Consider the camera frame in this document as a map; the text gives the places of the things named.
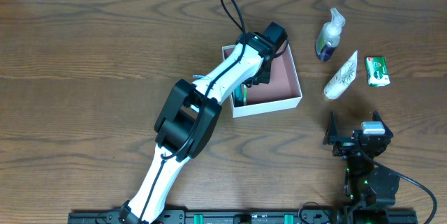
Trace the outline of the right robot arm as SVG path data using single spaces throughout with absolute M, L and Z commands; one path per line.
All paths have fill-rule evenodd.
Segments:
M 338 133 L 335 114 L 330 119 L 323 143 L 332 146 L 333 156 L 346 161 L 344 192 L 351 202 L 333 214 L 333 223 L 389 223 L 388 208 L 395 204 L 399 177 L 374 164 L 390 144 L 393 133 L 373 112 L 371 121 L 361 123 L 347 137 Z

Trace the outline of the green white toothbrush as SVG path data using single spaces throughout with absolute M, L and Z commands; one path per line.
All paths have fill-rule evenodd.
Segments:
M 243 101 L 243 105 L 246 106 L 247 105 L 247 86 L 243 86 L 243 92 L 242 92 L 242 101 Z

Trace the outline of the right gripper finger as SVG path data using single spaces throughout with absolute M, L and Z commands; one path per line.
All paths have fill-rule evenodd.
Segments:
M 336 141 L 337 141 L 337 122 L 335 119 L 334 112 L 331 111 L 328 128 L 327 128 L 327 130 L 325 132 L 325 136 L 323 138 L 323 144 L 334 145 Z
M 379 113 L 375 110 L 372 113 L 372 121 L 374 122 L 380 122 L 382 125 L 382 128 L 384 130 L 383 135 L 386 135 L 388 137 L 392 137 L 393 136 L 393 132 L 389 129 L 389 127 L 387 127 L 387 125 L 383 122 L 382 118 L 380 117 Z

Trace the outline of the white box pink interior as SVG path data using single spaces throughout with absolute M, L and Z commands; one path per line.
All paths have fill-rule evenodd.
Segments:
M 247 105 L 235 107 L 233 93 L 229 96 L 234 118 L 292 109 L 302 99 L 302 91 L 293 61 L 291 47 L 284 43 L 272 61 L 270 82 L 247 87 Z

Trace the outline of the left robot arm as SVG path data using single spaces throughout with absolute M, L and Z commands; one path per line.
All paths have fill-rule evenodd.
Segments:
M 152 164 L 136 195 L 120 209 L 120 223 L 153 223 L 180 170 L 209 142 L 234 90 L 270 81 L 272 60 L 286 49 L 285 28 L 271 22 L 264 32 L 243 32 L 232 53 L 206 76 L 178 81 L 154 125 L 157 133 Z

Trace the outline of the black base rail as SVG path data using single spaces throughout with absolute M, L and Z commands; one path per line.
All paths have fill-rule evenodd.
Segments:
M 417 223 L 415 211 L 402 209 L 384 211 L 356 210 L 354 223 Z M 120 216 L 120 210 L 112 209 L 100 212 L 73 212 L 68 215 L 67 223 L 136 223 L 136 217 Z M 340 213 L 321 210 L 317 207 L 304 208 L 301 211 L 185 211 L 169 209 L 161 213 L 154 224 L 298 224 L 298 223 L 346 223 Z

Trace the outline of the blue disposable razor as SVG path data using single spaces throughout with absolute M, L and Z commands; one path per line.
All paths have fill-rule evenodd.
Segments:
M 204 75 L 193 74 L 192 77 L 193 77 L 194 79 L 200 79 L 200 78 L 203 78 Z

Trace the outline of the teal toothpaste tube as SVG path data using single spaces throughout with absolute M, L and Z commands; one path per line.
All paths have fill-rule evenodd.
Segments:
M 243 85 L 239 85 L 233 92 L 233 102 L 235 107 L 241 107 L 244 105 Z

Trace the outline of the clear pump soap bottle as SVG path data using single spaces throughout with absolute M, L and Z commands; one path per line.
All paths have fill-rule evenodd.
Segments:
M 331 8 L 330 12 L 331 20 L 323 25 L 315 43 L 316 56 L 322 62 L 328 61 L 333 55 L 346 23 L 344 16 L 336 8 Z

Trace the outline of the green soap bar pack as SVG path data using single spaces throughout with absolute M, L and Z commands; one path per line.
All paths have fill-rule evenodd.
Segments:
M 365 59 L 365 67 L 369 86 L 384 87 L 390 84 L 385 57 L 367 57 Z

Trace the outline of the white leaf-print lotion tube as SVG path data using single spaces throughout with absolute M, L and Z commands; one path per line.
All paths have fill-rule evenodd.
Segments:
M 325 98 L 338 99 L 356 78 L 357 67 L 358 51 L 355 51 L 324 87 Z

